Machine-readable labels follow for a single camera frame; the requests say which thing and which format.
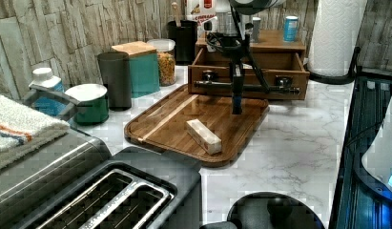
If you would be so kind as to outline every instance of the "block of butter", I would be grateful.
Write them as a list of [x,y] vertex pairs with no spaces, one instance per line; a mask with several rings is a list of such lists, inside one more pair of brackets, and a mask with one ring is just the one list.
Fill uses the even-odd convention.
[[221,152],[221,139],[198,119],[187,121],[187,133],[210,155]]

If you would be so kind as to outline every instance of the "backsplash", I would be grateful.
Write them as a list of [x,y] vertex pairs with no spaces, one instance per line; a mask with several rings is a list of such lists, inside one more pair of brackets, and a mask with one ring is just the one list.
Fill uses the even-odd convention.
[[169,2],[0,0],[0,94],[22,97],[40,66],[51,67],[66,88],[101,83],[96,56],[115,44],[163,36]]
[[[41,66],[51,67],[66,89],[101,83],[96,56],[115,44],[166,37],[172,2],[0,0],[0,94],[22,97],[32,70]],[[184,12],[185,0],[176,2]],[[287,0],[262,11],[261,28],[280,30],[284,16],[295,15],[299,37],[309,49],[318,2]],[[392,70],[392,0],[368,0],[358,44],[361,65]]]

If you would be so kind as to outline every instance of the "marble countertop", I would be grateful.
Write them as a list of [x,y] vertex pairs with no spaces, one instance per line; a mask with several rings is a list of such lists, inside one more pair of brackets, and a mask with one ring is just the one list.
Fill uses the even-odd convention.
[[[125,125],[187,83],[187,67],[176,66],[176,83],[133,99],[131,109],[110,111],[96,126],[76,126],[99,137],[113,155],[132,146]],[[202,224],[224,221],[231,206],[254,192],[277,192],[309,206],[328,227],[340,165],[353,83],[309,81],[305,100],[269,101],[270,111],[231,164],[201,168]]]

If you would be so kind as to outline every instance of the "teal canister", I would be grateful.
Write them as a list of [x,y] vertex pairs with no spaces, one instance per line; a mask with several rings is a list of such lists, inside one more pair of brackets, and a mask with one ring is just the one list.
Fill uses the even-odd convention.
[[[62,79],[53,75],[51,68],[39,68],[32,71],[32,83],[48,89],[49,91],[64,92]],[[33,108],[46,115],[57,116],[65,108],[65,104],[56,100],[39,97],[33,104]]]
[[73,120],[80,125],[93,125],[109,118],[107,89],[99,84],[81,84],[69,88],[65,94],[80,103]]
[[129,56],[132,98],[160,90],[156,48],[142,41],[113,46]]

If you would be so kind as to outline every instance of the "black container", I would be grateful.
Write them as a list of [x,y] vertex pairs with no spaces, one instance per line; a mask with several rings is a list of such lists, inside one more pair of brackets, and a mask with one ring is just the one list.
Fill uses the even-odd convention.
[[175,41],[175,62],[188,65],[196,58],[197,22],[182,20],[181,27],[175,21],[168,23],[169,39]]
[[97,56],[103,85],[108,90],[109,108],[124,111],[132,107],[129,56],[125,52],[104,52]]

